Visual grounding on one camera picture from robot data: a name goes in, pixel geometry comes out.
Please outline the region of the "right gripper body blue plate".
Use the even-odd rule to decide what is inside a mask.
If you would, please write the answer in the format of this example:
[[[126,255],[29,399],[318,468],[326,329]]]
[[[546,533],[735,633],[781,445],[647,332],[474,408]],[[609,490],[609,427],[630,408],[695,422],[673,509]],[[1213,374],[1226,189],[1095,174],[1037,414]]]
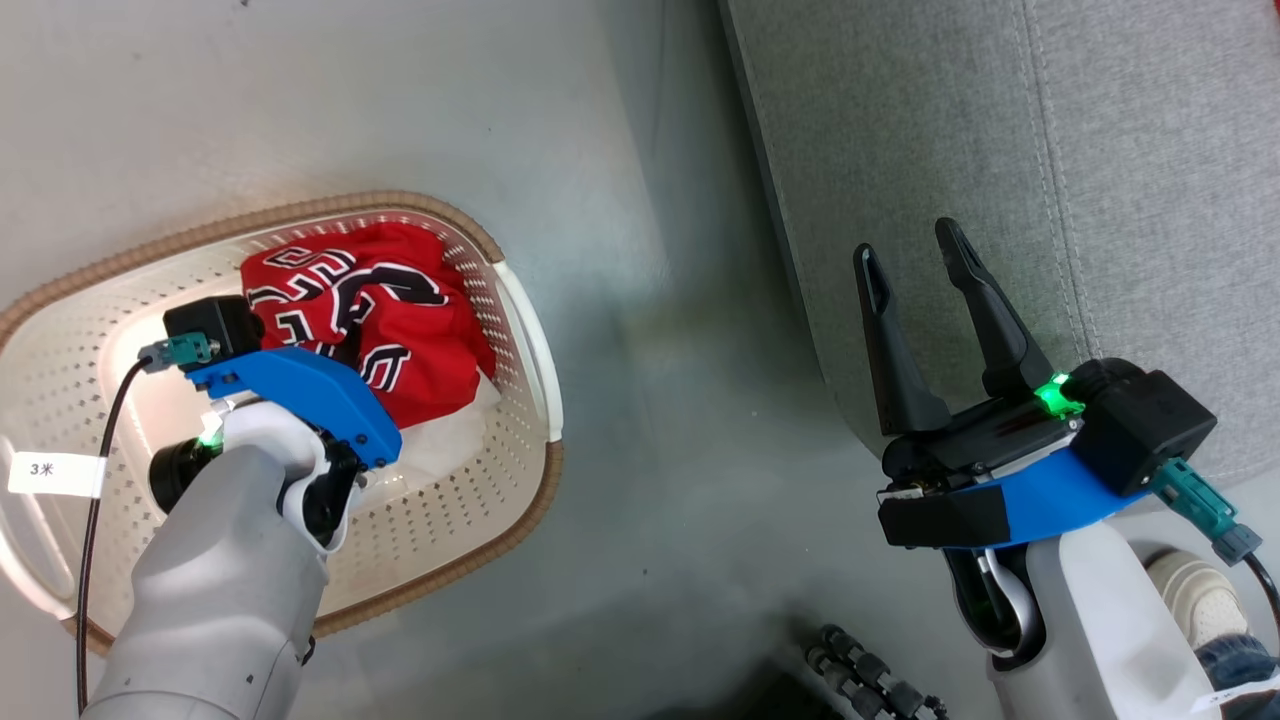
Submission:
[[[1066,534],[1135,507],[1139,495],[1108,488],[1075,454],[1085,427],[1079,413],[1053,415],[1047,400],[1062,389],[1087,398],[1128,386],[1134,372],[1056,375],[1041,395],[992,398],[914,432],[932,393],[909,389],[895,373],[877,377],[877,411],[891,441],[881,464],[888,484],[877,516],[888,544],[904,548],[1000,550]]]

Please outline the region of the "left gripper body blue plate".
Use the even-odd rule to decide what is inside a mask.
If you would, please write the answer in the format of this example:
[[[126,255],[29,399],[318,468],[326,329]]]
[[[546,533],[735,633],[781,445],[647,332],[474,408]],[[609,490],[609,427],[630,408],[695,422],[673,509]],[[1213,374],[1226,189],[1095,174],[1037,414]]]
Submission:
[[[401,457],[403,439],[360,374],[302,348],[201,348],[186,379],[215,405],[212,430],[186,441],[186,479],[233,448],[257,447],[285,480],[357,475]]]

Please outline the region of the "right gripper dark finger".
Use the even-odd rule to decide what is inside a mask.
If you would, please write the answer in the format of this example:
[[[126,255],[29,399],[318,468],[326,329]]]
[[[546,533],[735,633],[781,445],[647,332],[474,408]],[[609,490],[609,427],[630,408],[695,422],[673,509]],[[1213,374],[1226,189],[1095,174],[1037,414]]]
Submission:
[[[945,428],[952,414],[923,378],[874,249],[860,243],[852,264],[881,432],[902,436]]]
[[[1052,379],[1052,364],[980,261],[960,224],[941,217],[934,223],[934,237],[948,279],[963,295],[970,314],[986,364],[980,378],[986,393],[991,398],[1032,396]]]

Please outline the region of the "red jersey black white print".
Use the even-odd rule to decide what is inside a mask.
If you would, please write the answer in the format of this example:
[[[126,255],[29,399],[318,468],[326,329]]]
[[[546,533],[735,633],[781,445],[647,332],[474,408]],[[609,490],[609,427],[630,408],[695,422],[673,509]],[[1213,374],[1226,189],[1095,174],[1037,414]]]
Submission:
[[[297,346],[357,372],[399,428],[451,415],[497,356],[442,238],[374,223],[293,240],[239,268],[268,348]]]

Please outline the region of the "grey fabric sofa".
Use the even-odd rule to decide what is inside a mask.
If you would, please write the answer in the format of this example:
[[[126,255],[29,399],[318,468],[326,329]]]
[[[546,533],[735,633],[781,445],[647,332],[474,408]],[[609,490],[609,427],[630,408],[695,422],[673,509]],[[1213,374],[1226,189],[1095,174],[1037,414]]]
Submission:
[[[1056,368],[1166,372],[1219,419],[1199,471],[1280,483],[1280,0],[722,8],[820,370],[872,454],[858,245],[931,388],[984,396],[950,217]]]

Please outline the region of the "white cloth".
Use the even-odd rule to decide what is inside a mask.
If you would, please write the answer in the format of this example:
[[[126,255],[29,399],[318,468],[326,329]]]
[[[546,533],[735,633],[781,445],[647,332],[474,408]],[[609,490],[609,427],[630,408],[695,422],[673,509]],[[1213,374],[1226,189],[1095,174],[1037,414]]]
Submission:
[[[477,373],[477,379],[468,405],[402,432],[403,447],[390,474],[404,487],[424,489],[445,480],[481,452],[486,414],[500,401],[500,392],[484,373]]]

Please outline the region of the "white perforated laundry basket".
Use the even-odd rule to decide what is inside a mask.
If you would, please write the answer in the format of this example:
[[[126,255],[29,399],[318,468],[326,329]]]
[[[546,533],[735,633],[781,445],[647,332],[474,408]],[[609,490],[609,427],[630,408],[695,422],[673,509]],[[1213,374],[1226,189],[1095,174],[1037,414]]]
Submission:
[[[110,404],[143,345],[178,305],[239,287],[241,263],[291,240],[397,223],[436,234],[495,354],[500,400],[480,450],[439,479],[407,462],[371,474],[330,557],[316,637],[393,611],[517,546],[556,496],[564,410],[541,323],[494,238],[445,201],[372,191],[198,225],[0,300],[0,577],[67,633],[87,503],[13,495],[17,452],[96,455]]]

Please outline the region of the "white sneaker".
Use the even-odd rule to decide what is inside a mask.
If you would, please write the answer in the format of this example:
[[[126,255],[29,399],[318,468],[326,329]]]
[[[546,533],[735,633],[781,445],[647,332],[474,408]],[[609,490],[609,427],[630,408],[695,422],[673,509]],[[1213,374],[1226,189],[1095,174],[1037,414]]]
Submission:
[[[1146,571],[1194,651],[1251,632],[1234,584],[1202,557],[1169,550],[1149,560]]]

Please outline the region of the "blue jeans leg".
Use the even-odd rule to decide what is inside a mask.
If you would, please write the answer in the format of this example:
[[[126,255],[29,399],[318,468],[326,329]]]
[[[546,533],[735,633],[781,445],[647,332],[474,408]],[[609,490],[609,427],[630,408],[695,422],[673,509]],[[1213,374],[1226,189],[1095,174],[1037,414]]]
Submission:
[[[1280,659],[1248,634],[1217,637],[1196,650],[1215,691],[1280,678]],[[1225,703],[1222,720],[1280,720],[1280,689],[1245,694]]]

